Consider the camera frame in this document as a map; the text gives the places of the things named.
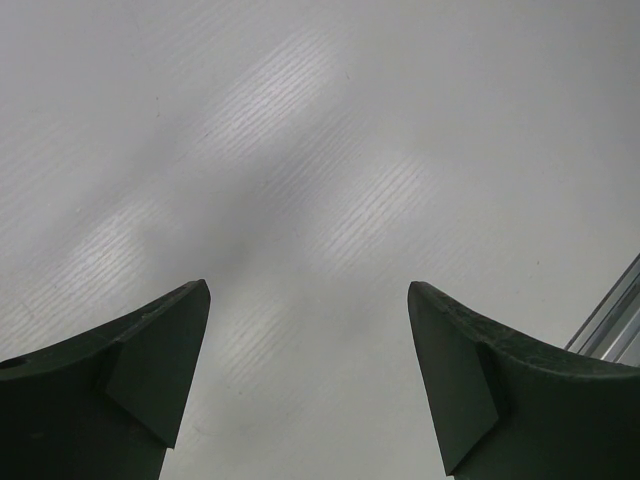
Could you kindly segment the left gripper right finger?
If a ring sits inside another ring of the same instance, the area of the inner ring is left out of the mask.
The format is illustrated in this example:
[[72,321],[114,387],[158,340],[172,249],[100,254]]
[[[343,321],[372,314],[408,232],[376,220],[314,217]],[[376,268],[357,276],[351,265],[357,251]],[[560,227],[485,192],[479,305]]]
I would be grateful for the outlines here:
[[445,473],[635,479],[639,371],[532,338],[414,281],[408,313]]

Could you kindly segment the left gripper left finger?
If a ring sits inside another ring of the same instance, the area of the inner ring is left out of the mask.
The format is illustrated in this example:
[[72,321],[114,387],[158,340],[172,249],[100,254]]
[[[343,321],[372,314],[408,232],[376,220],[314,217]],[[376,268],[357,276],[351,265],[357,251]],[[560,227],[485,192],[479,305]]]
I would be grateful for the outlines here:
[[191,281],[2,361],[2,478],[158,478],[177,442],[209,309],[206,281]]

